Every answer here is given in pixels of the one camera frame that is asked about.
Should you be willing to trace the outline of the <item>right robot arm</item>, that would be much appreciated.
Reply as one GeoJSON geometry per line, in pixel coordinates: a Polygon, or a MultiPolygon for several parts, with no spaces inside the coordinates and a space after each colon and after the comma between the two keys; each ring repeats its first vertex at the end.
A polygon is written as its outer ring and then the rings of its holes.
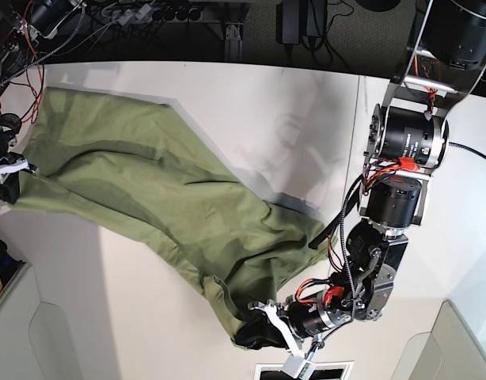
{"type": "Polygon", "coordinates": [[[36,167],[12,148],[27,121],[34,122],[44,91],[44,61],[63,49],[81,28],[85,16],[84,1],[19,1],[16,9],[11,1],[0,1],[0,200],[14,204],[20,197],[19,173],[35,173],[36,167]],[[41,40],[50,40],[59,26],[76,12],[81,15],[74,31],[57,48],[42,55],[41,40]],[[33,103],[19,116],[3,112],[1,96],[11,82],[36,68],[40,89],[33,90],[33,103]]]}

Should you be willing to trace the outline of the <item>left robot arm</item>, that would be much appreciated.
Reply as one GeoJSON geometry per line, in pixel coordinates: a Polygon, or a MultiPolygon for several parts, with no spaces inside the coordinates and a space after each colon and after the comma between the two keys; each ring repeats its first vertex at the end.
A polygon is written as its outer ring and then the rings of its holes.
{"type": "Polygon", "coordinates": [[[486,70],[486,1],[427,1],[416,9],[404,55],[370,122],[361,174],[339,214],[309,244],[340,235],[343,263],[304,281],[285,302],[253,303],[235,336],[249,349],[300,355],[353,321],[378,319],[406,250],[423,221],[428,185],[450,145],[447,117],[486,70]]]}

